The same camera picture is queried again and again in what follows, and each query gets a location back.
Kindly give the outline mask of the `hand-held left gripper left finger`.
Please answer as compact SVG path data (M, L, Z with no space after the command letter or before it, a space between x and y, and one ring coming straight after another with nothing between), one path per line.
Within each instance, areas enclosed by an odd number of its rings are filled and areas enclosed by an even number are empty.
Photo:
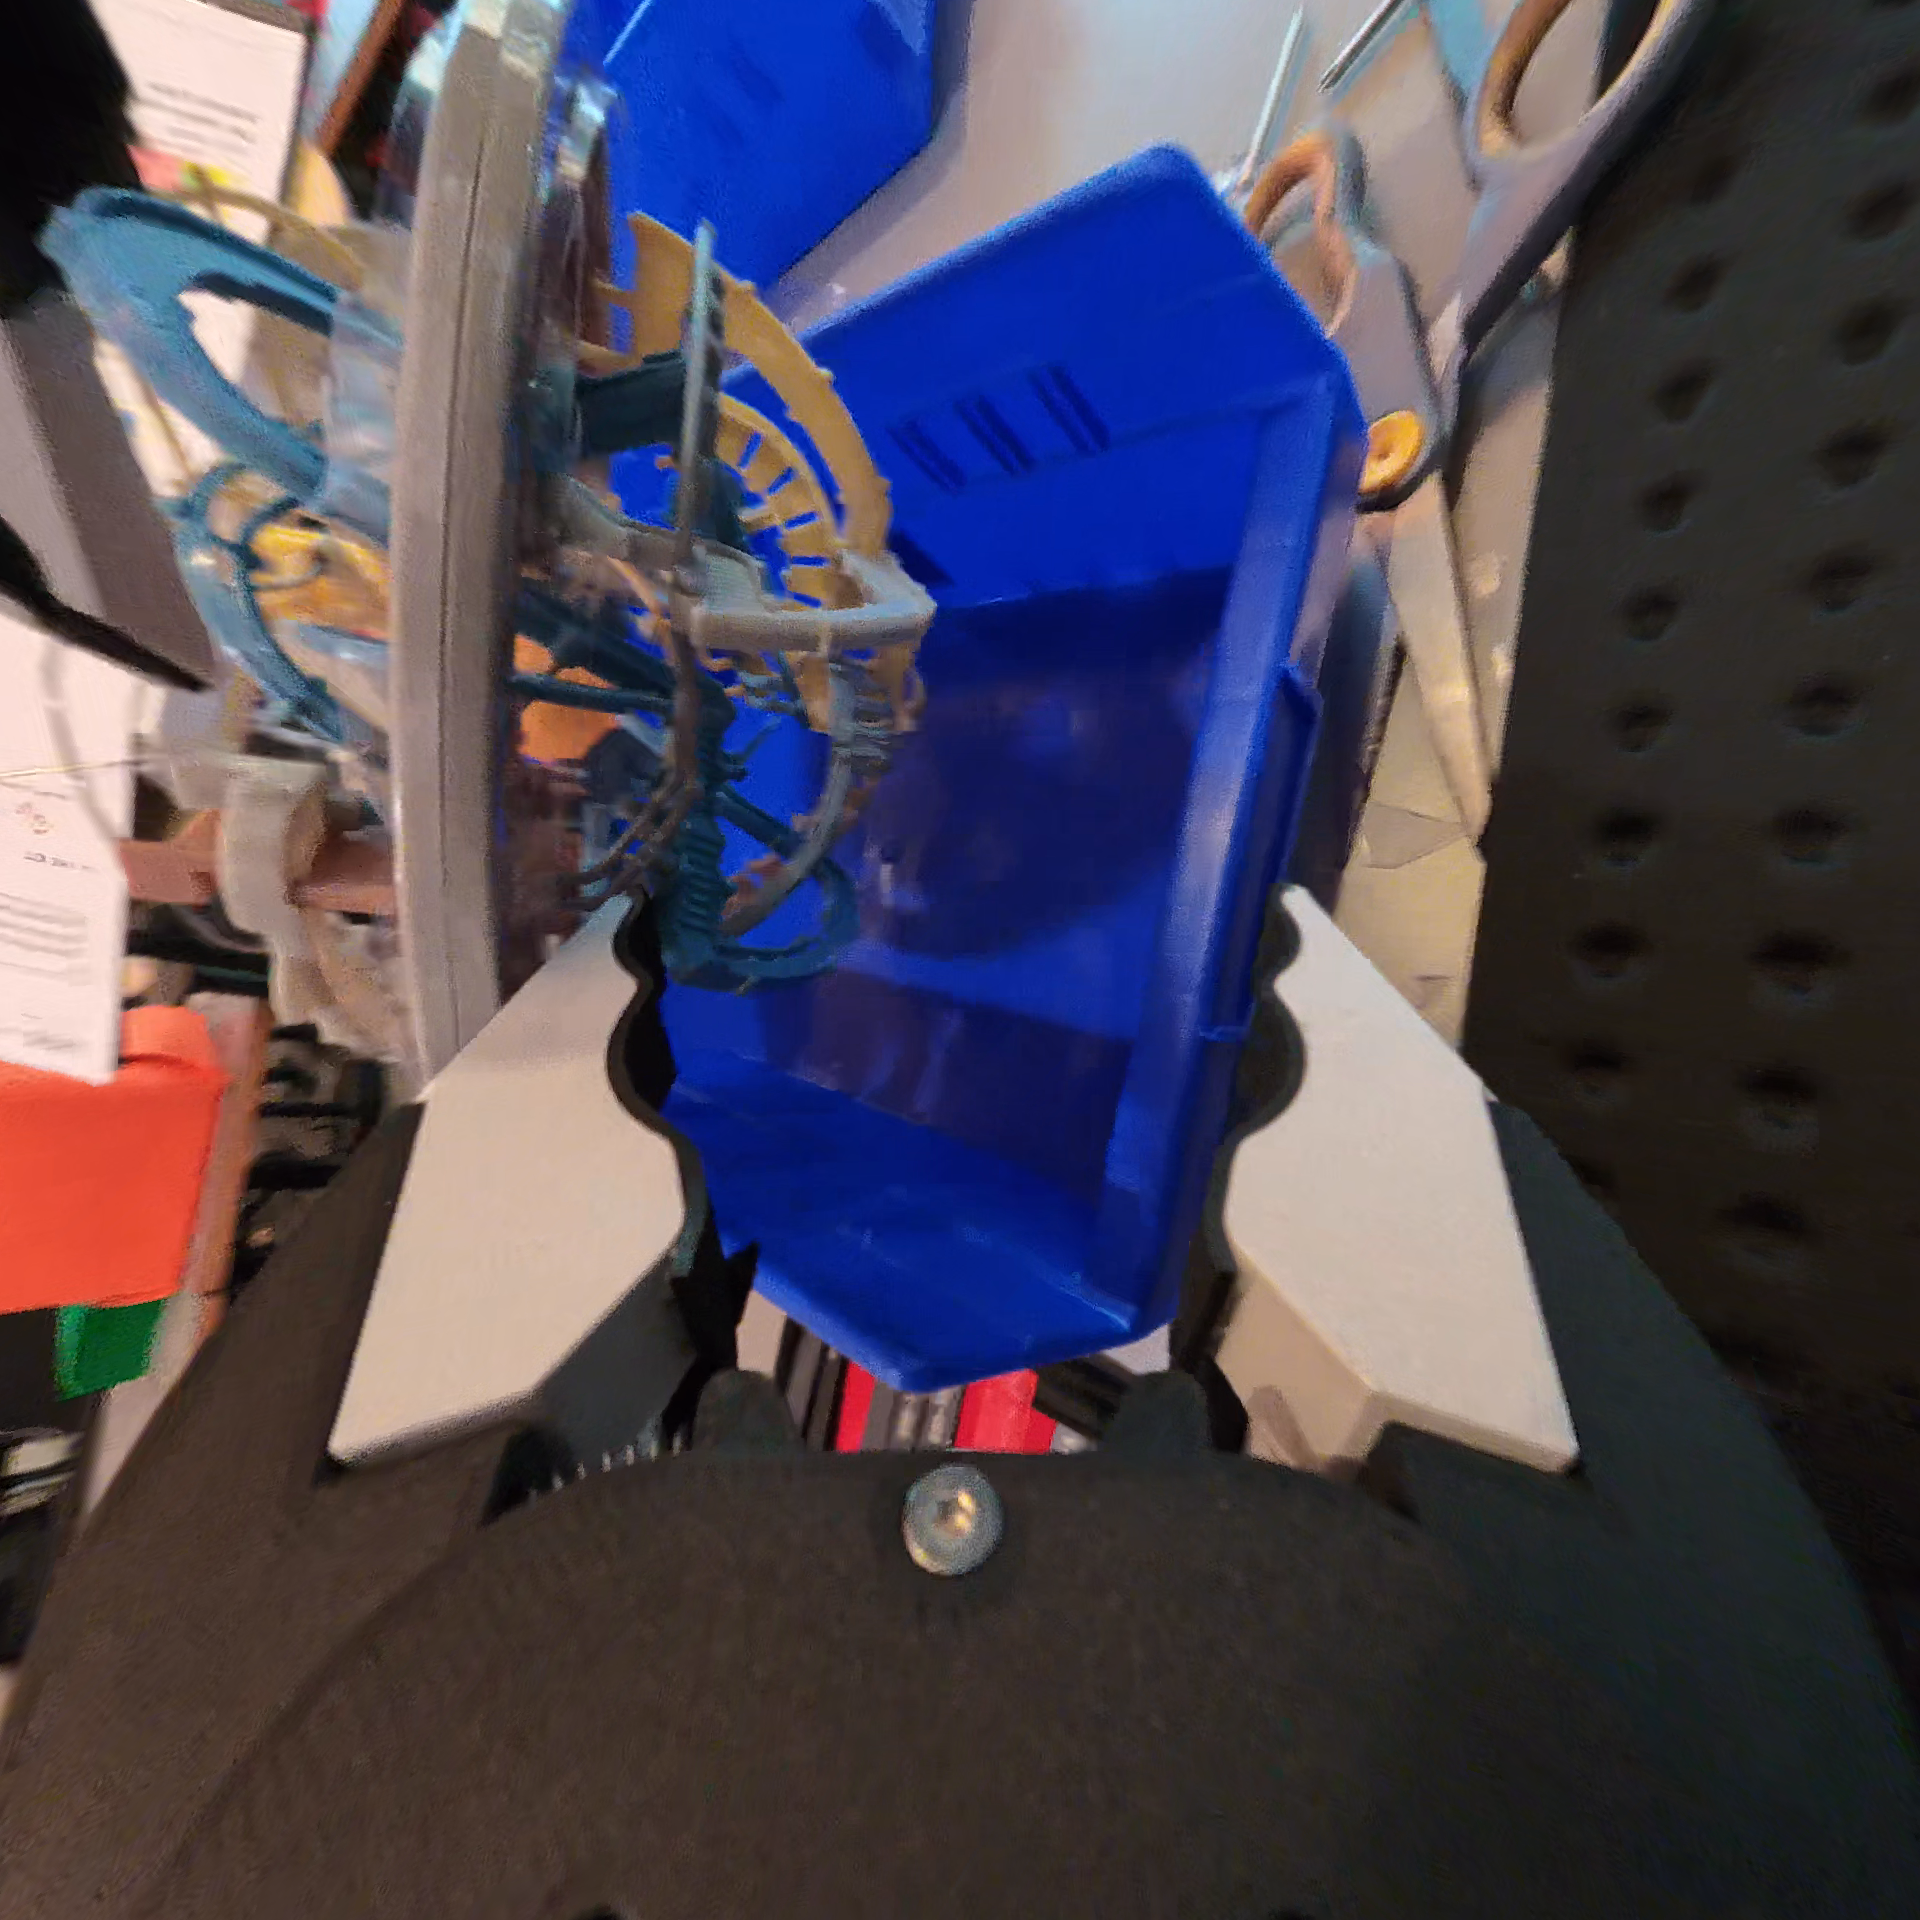
M429 1079L327 1451L419 1456L492 1424L603 1471L691 1426L738 1366L729 1256L676 1064L655 915L596 910Z

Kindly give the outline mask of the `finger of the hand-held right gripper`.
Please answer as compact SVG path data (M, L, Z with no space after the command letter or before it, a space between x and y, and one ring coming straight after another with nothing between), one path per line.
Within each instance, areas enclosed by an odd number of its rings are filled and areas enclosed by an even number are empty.
M2 320L4 610L109 665L205 691L216 657L149 483L61 294Z

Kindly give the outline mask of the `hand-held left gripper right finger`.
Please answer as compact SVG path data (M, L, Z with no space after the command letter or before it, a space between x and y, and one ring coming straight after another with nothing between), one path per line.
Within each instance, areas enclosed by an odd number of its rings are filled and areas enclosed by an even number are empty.
M1301 888L1268 987L1293 1091L1229 1150L1217 1368L1264 1464L1356 1476L1387 1426L1561 1474L1578 1430L1492 1100Z

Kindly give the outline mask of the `colourful plastic maze ball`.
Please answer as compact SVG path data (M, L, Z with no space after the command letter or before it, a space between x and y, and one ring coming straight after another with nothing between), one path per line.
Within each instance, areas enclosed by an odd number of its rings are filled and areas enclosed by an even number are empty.
M369 218L88 180L41 247L200 465L161 502L217 665L212 927L277 1012L440 1072L587 920L743 995L858 935L836 850L923 713L929 592L841 394L628 218L572 6L451 6Z

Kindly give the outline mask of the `blue plastic bin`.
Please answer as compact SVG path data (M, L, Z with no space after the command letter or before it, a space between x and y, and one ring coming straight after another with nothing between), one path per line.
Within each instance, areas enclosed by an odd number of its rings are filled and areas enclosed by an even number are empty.
M931 1392L1161 1328L1306 796L1361 467L1348 370L1157 146L807 336L936 618L836 857L858 932L663 995L760 1289Z
M567 59L613 94L608 266L628 218L711 224L738 280L775 286L933 139L968 59L964 3L578 3Z

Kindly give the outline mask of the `white paper sheet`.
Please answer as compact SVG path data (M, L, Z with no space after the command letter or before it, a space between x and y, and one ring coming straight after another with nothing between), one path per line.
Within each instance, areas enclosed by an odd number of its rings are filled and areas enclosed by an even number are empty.
M277 201L298 145L312 26L269 3L95 3L131 87L152 193L203 179Z
M2 1059L113 1082L122 1059L137 687L2 616Z

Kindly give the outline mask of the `green block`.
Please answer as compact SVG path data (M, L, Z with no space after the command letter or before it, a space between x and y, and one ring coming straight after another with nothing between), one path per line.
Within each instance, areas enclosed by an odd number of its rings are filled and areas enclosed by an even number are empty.
M59 1400L99 1396L145 1379L167 1308L167 1298L57 1308L52 1353Z

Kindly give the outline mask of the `red tweezers case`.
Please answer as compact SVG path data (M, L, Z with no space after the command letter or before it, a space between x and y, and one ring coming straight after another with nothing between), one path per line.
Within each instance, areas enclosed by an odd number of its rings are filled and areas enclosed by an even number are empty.
M1043 1456L1090 1451L1132 1385L1168 1370L1170 1344L1161 1328L1115 1351L933 1392L881 1383L789 1318L760 1355L810 1449Z

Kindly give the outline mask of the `black perforated mat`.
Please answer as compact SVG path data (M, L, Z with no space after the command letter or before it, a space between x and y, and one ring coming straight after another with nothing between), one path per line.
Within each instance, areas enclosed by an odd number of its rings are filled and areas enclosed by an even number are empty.
M1467 1054L1916 1594L1919 6L1717 6L1576 238Z

